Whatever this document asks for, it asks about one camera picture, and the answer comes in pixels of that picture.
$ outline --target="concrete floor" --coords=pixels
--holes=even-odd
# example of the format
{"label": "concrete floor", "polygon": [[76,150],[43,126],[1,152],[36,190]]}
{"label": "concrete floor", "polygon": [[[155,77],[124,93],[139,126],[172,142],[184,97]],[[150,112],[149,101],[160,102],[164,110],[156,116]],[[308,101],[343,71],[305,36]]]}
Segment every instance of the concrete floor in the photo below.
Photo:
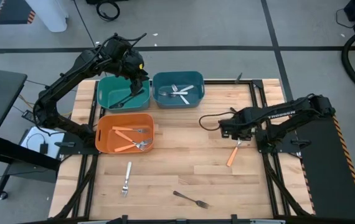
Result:
{"label": "concrete floor", "polygon": [[[60,1],[70,14],[65,32],[49,32],[38,17],[30,25],[0,25],[0,49],[51,52],[0,54],[0,70],[25,73],[31,81],[51,84],[60,72],[71,68],[79,54],[68,49],[55,53],[58,48],[93,45],[73,2]],[[279,46],[342,46],[354,34],[334,20],[336,10],[348,0],[266,2]],[[259,0],[130,0],[118,4],[120,18],[105,22],[96,15],[95,7],[77,0],[93,41],[102,42],[114,32],[129,38],[147,32],[138,46],[272,46],[270,27]],[[340,20],[347,22],[340,15]],[[272,49],[150,51],[142,55],[151,77],[157,72],[197,70],[205,78],[235,78],[240,72],[242,78],[281,78]],[[342,68],[340,52],[284,51],[282,58],[294,98],[308,93],[330,98],[355,166],[355,85]],[[355,65],[355,52],[350,58]],[[35,101],[42,88],[26,83],[21,94],[28,101]],[[75,92],[67,94],[58,103],[59,111],[69,112],[74,98]],[[20,100],[14,105],[29,109]],[[18,142],[29,127],[31,124],[21,118],[21,112],[13,108],[0,128],[0,137]],[[0,163],[0,175],[3,169],[4,164]],[[54,184],[11,177],[5,190],[9,198],[0,201],[0,223],[47,218]]]}

